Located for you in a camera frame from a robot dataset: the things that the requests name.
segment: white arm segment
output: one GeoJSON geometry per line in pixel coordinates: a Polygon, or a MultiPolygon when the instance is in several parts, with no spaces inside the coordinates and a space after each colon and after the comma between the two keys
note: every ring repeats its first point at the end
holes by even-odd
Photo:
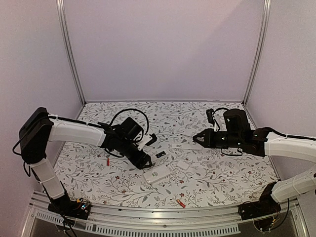
{"type": "Polygon", "coordinates": [[[100,147],[105,139],[104,130],[85,124],[49,119],[54,123],[49,141],[68,141],[91,144],[100,147]]]}
{"type": "Polygon", "coordinates": [[[30,167],[39,178],[39,183],[43,184],[52,199],[60,198],[65,194],[64,188],[48,159],[42,159],[38,163],[30,164],[30,167]]]}
{"type": "MultiPolygon", "coordinates": [[[[307,139],[285,138],[270,132],[265,142],[265,154],[308,160],[316,163],[316,142],[307,139]]],[[[272,198],[282,202],[288,198],[316,190],[316,165],[304,173],[277,182],[272,189],[272,198]]]]}
{"type": "Polygon", "coordinates": [[[267,156],[282,156],[304,159],[316,163],[316,141],[285,138],[270,132],[265,142],[267,156]]]}
{"type": "Polygon", "coordinates": [[[304,173],[290,179],[278,181],[272,188],[272,198],[276,202],[282,202],[288,198],[316,190],[316,165],[304,173]]]}
{"type": "MultiPolygon", "coordinates": [[[[101,128],[58,119],[50,118],[49,120],[54,123],[49,141],[79,142],[100,147],[105,139],[104,130],[101,128]]],[[[65,194],[64,188],[48,159],[42,159],[30,166],[52,199],[60,198],[65,194]]]]}

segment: metal pole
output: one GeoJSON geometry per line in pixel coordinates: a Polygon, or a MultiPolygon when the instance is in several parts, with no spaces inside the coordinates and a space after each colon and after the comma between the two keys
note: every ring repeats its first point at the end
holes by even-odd
{"type": "Polygon", "coordinates": [[[252,68],[251,68],[251,73],[250,73],[247,89],[246,89],[246,92],[245,92],[245,95],[244,95],[243,101],[242,101],[242,103],[245,106],[247,106],[247,103],[249,101],[251,90],[253,88],[253,83],[255,81],[256,74],[257,74],[257,71],[258,71],[258,68],[259,68],[260,57],[261,57],[261,54],[262,54],[263,45],[264,45],[264,41],[265,41],[266,33],[267,33],[267,28],[268,28],[270,7],[271,7],[271,0],[265,0],[264,1],[263,14],[262,14],[262,21],[261,21],[261,29],[260,29],[260,34],[259,34],[259,40],[258,40],[258,44],[257,44],[257,50],[256,50],[256,54],[255,54],[255,59],[254,59],[253,64],[252,64],[252,68]]]}
{"type": "Polygon", "coordinates": [[[68,28],[67,28],[67,21],[66,21],[66,14],[65,14],[65,8],[64,8],[64,1],[63,0],[56,0],[57,3],[57,10],[58,10],[58,16],[59,16],[59,22],[60,22],[60,28],[65,44],[65,49],[67,53],[67,58],[69,62],[69,66],[71,69],[71,73],[73,76],[73,80],[75,83],[75,87],[78,93],[78,97],[80,99],[80,102],[85,105],[86,100],[84,97],[83,89],[79,80],[78,72],[77,72],[77,67],[75,64],[75,59],[72,51],[72,47],[70,44],[70,39],[69,39],[69,33],[68,33],[68,28]]]}

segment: wire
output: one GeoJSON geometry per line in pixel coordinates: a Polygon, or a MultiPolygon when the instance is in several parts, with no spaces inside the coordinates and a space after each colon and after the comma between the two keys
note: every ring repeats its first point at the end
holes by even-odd
{"type": "Polygon", "coordinates": [[[285,214],[284,219],[281,221],[281,223],[280,223],[278,226],[274,227],[274,224],[279,220],[279,219],[277,219],[277,218],[279,218],[280,212],[277,212],[276,218],[273,217],[274,220],[273,220],[273,222],[271,223],[272,227],[271,227],[269,230],[267,230],[267,231],[262,231],[262,230],[260,230],[259,227],[257,227],[257,226],[255,225],[255,221],[253,221],[253,225],[254,225],[254,227],[255,227],[259,232],[262,232],[262,233],[273,231],[273,230],[279,228],[279,227],[285,222],[285,220],[286,220],[286,218],[287,218],[287,216],[288,216],[289,210],[290,210],[290,200],[287,199],[287,211],[286,211],[286,214],[285,214]]]}
{"type": "Polygon", "coordinates": [[[143,111],[138,110],[138,109],[124,109],[124,110],[119,111],[116,115],[114,115],[114,117],[113,117],[113,119],[111,120],[111,122],[110,122],[109,125],[111,126],[111,125],[113,124],[114,120],[115,120],[121,113],[123,113],[123,112],[125,112],[125,111],[136,111],[136,112],[141,113],[141,114],[145,117],[146,122],[147,122],[147,129],[146,129],[146,132],[145,132],[145,135],[146,135],[146,134],[148,133],[148,130],[149,130],[149,119],[148,119],[147,115],[146,115],[143,111]]]}
{"type": "Polygon", "coordinates": [[[31,176],[31,167],[29,166],[29,172],[28,172],[28,171],[26,170],[26,168],[25,168],[25,164],[26,164],[26,162],[23,163],[23,169],[24,169],[26,175],[30,177],[30,176],[31,176]]]}
{"type": "Polygon", "coordinates": [[[219,111],[219,110],[226,110],[226,111],[228,111],[229,109],[224,108],[224,107],[220,107],[220,108],[216,109],[216,110],[213,112],[213,114],[214,114],[215,112],[219,111]]]}
{"type": "Polygon", "coordinates": [[[237,152],[238,152],[239,154],[227,154],[227,153],[224,153],[224,152],[223,152],[223,148],[221,149],[221,153],[222,153],[223,155],[226,155],[226,156],[229,156],[229,157],[240,157],[240,156],[243,155],[242,151],[241,151],[239,148],[237,149],[237,152]]]}
{"type": "Polygon", "coordinates": [[[124,157],[124,156],[118,156],[118,155],[115,155],[115,154],[111,153],[107,148],[104,148],[104,150],[105,150],[106,153],[108,153],[108,154],[110,154],[110,155],[112,155],[112,156],[114,156],[114,157],[117,157],[117,158],[122,158],[122,157],[124,157]]]}
{"type": "Polygon", "coordinates": [[[284,217],[284,219],[281,221],[281,223],[280,223],[278,226],[272,228],[272,230],[275,230],[275,229],[279,228],[279,227],[285,222],[289,210],[290,210],[290,199],[287,199],[287,211],[286,211],[285,217],[284,217]]]}
{"type": "Polygon", "coordinates": [[[307,140],[312,140],[312,141],[316,141],[316,138],[313,137],[306,137],[306,136],[297,136],[297,135],[286,135],[283,134],[281,132],[276,131],[275,129],[271,128],[271,127],[264,127],[263,129],[266,129],[270,132],[274,132],[275,134],[282,136],[282,137],[289,137],[289,138],[296,138],[296,139],[307,139],[307,140]]]}
{"type": "Polygon", "coordinates": [[[67,231],[68,231],[68,230],[66,230],[66,224],[67,224],[67,226],[69,227],[69,229],[71,230],[71,232],[73,233],[73,235],[74,235],[75,237],[78,237],[78,236],[76,235],[74,229],[71,227],[71,223],[70,223],[69,219],[62,213],[62,211],[59,210],[58,207],[55,206],[55,204],[54,204],[54,202],[53,202],[53,199],[52,199],[52,198],[50,197],[50,195],[48,194],[48,192],[47,192],[45,186],[44,186],[43,184],[42,184],[42,186],[43,186],[43,188],[44,188],[44,190],[45,190],[45,193],[46,193],[46,195],[47,195],[47,197],[48,197],[50,203],[54,206],[56,212],[64,219],[64,221],[63,221],[64,233],[65,233],[67,236],[72,237],[69,233],[67,233],[67,231]]]}

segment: floral tablecloth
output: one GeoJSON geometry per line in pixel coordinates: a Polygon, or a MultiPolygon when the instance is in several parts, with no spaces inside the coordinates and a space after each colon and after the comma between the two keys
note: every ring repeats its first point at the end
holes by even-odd
{"type": "MultiPolygon", "coordinates": [[[[149,133],[158,141],[144,151],[150,155],[170,148],[171,144],[192,144],[192,136],[210,127],[205,111],[226,107],[243,109],[239,103],[204,102],[109,102],[87,104],[79,120],[109,122],[120,110],[137,108],[150,120],[149,133]]],[[[121,114],[116,123],[127,116],[146,127],[145,118],[137,112],[121,114]]],[[[86,198],[93,203],[118,206],[169,208],[204,207],[242,203],[258,199],[264,187],[277,179],[268,157],[226,156],[220,149],[169,149],[176,173],[149,185],[144,170],[136,169],[127,158],[110,156],[101,148],[66,142],[54,167],[72,198],[86,198]],[[187,171],[176,164],[182,160],[187,171]]],[[[236,150],[225,150],[235,154],[236,150]]]]}

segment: metal rail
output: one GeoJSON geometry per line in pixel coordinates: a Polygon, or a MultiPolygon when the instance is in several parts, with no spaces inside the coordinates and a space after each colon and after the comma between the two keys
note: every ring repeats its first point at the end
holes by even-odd
{"type": "MultiPolygon", "coordinates": [[[[34,192],[23,237],[29,236],[35,218],[62,225],[61,216],[49,212],[48,204],[46,194],[34,192]]],[[[287,209],[287,202],[281,203],[281,207],[284,212],[287,209]]],[[[299,203],[293,198],[290,209],[297,208],[299,203]]],[[[242,221],[237,210],[238,204],[185,209],[92,204],[88,220],[76,219],[74,229],[114,237],[219,237],[238,234],[239,224],[252,221],[242,221]]]]}
{"type": "Polygon", "coordinates": [[[261,21],[261,29],[260,29],[255,59],[254,59],[253,64],[252,64],[247,89],[246,89],[246,92],[245,92],[245,95],[244,95],[243,101],[242,101],[242,103],[245,106],[247,106],[247,104],[248,104],[251,90],[253,88],[253,84],[254,84],[254,81],[255,81],[255,78],[257,75],[257,71],[259,68],[259,62],[260,62],[260,58],[261,58],[261,54],[262,54],[262,50],[263,50],[264,41],[265,41],[266,34],[267,34],[270,8],[271,8],[271,0],[265,0],[264,7],[263,7],[262,21],[261,21]]]}
{"type": "Polygon", "coordinates": [[[84,97],[83,89],[79,80],[78,72],[77,72],[77,67],[75,64],[75,58],[73,55],[73,50],[70,44],[70,38],[69,38],[69,33],[68,33],[68,27],[67,27],[67,21],[66,21],[66,14],[65,14],[65,7],[64,7],[64,1],[63,0],[56,0],[57,3],[57,10],[58,10],[58,16],[59,16],[59,22],[60,22],[60,28],[65,44],[65,49],[67,53],[67,58],[69,62],[69,66],[71,69],[71,73],[73,76],[73,80],[75,83],[75,87],[78,93],[78,97],[80,99],[81,104],[85,105],[86,100],[84,97]]]}

